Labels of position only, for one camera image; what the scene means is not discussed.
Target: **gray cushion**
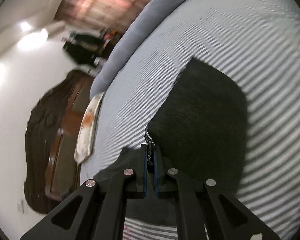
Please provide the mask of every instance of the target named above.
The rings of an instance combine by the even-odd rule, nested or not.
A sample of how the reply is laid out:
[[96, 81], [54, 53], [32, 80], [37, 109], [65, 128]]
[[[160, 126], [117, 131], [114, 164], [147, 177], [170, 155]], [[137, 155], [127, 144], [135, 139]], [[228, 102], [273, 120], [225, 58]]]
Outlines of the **gray cushion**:
[[124, 67], [143, 41], [184, 1], [151, 0], [144, 7], [140, 15], [114, 47], [101, 72], [96, 76], [90, 90], [90, 99], [96, 94], [107, 90], [117, 73]]

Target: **gray and white stripes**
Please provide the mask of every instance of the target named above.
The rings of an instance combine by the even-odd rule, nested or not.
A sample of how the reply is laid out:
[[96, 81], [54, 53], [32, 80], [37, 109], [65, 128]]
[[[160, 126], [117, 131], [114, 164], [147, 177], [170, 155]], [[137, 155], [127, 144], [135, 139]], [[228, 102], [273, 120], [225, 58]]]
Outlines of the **gray and white stripes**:
[[[238, 199], [290, 239], [300, 226], [300, 9], [293, 0], [187, 0], [145, 40], [103, 100], [81, 182], [139, 147], [191, 57], [231, 77], [248, 100], [246, 165]], [[175, 239], [126, 218], [126, 239]]]

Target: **white cloth with orange stain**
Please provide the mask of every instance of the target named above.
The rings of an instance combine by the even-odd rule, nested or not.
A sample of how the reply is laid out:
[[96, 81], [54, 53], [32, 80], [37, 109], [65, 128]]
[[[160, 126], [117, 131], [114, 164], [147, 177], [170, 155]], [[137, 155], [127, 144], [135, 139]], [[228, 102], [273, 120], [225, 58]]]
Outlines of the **white cloth with orange stain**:
[[103, 94], [104, 93], [102, 92], [94, 96], [84, 113], [78, 135], [77, 146], [74, 152], [74, 159], [77, 164], [80, 164], [87, 159], [93, 151], [98, 115]]

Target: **mattress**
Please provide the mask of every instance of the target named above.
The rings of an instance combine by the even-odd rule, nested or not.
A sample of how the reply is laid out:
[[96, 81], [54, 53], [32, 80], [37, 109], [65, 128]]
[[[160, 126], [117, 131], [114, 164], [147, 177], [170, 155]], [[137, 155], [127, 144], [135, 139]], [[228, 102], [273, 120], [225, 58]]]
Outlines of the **mattress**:
[[[140, 147], [192, 57], [234, 80], [248, 101], [237, 198], [290, 239], [300, 226], [300, 9], [294, 0], [187, 0], [143, 42], [108, 88], [81, 183]], [[176, 239], [175, 228], [126, 219], [124, 237]]]

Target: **triangular cutout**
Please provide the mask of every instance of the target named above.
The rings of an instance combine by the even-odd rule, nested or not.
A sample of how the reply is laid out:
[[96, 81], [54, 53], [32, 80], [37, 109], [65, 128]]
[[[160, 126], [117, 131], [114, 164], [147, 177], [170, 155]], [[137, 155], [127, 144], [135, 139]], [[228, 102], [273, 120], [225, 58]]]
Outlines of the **triangular cutout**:
[[242, 214], [242, 212], [237, 209], [225, 196], [219, 195], [219, 200], [232, 227], [236, 228], [248, 222], [248, 218]]
[[51, 219], [51, 222], [65, 230], [70, 229], [82, 200], [83, 198], [80, 195], [74, 198], [68, 205], [66, 205]]

